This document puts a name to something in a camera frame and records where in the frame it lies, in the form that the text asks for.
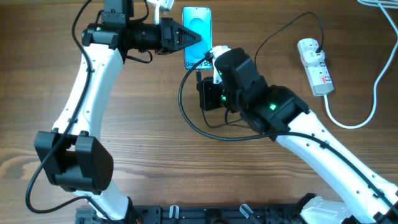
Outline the blue Galaxy smartphone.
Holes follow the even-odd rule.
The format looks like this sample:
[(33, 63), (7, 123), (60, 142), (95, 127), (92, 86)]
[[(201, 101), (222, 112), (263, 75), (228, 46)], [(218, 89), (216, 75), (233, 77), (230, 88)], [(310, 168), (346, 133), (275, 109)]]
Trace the blue Galaxy smartphone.
[(195, 43), (184, 49), (184, 66), (191, 69), (213, 47), (211, 9), (205, 6), (184, 6), (183, 26), (193, 32)]

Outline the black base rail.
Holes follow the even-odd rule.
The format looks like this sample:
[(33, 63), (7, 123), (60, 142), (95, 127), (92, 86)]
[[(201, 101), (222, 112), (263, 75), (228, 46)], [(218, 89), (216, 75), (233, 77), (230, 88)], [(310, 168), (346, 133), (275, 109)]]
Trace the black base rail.
[(250, 206), (252, 214), (249, 218), (234, 207), (161, 207), (159, 205), (135, 206), (136, 214), (132, 218), (118, 220), (118, 223), (148, 223), (148, 224), (194, 224), (214, 223), (221, 218), (223, 223), (304, 223), (292, 204), (272, 206)]

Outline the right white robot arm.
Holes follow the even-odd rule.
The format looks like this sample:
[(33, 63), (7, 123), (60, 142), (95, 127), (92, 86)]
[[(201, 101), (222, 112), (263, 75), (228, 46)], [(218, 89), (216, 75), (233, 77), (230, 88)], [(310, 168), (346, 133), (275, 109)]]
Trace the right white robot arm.
[(306, 162), (360, 223), (397, 223), (397, 186), (378, 176), (335, 138), (301, 98), (285, 86), (269, 86), (241, 48), (217, 46), (204, 53), (213, 65), (210, 84), (198, 84), (200, 106), (238, 113), (255, 131)]

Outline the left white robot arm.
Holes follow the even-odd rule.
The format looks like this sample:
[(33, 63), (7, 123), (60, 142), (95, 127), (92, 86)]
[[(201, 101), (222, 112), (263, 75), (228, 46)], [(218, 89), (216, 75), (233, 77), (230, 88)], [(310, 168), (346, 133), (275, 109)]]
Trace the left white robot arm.
[(96, 20), (76, 40), (82, 58), (68, 101), (49, 132), (40, 131), (34, 147), (39, 172), (49, 182), (91, 205), (78, 223), (141, 223), (132, 200), (112, 180), (114, 161), (100, 142), (109, 94), (128, 52), (167, 55), (198, 43), (201, 36), (160, 14), (172, 1), (154, 1), (154, 21), (134, 17), (132, 1), (106, 1)]

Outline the white power strip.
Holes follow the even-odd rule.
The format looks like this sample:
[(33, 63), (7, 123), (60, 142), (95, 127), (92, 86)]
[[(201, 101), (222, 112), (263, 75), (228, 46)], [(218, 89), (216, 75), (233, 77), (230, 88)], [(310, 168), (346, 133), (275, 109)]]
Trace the white power strip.
[[(306, 38), (298, 42), (297, 48), (301, 59), (301, 56), (305, 51), (317, 51), (319, 48), (319, 44), (315, 39)], [(308, 81), (314, 96), (324, 96), (334, 90), (334, 86), (331, 80), (330, 73), (328, 72), (325, 60), (314, 67), (305, 67), (304, 65), (303, 67), (307, 74)]]

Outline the white plug adapter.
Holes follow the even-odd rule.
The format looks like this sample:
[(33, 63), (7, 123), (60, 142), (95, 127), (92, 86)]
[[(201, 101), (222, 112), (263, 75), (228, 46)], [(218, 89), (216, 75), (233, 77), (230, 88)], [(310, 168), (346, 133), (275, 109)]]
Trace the white plug adapter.
[(317, 53), (316, 50), (307, 50), (302, 56), (302, 63), (305, 67), (314, 67), (325, 59), (325, 54), (323, 51)]

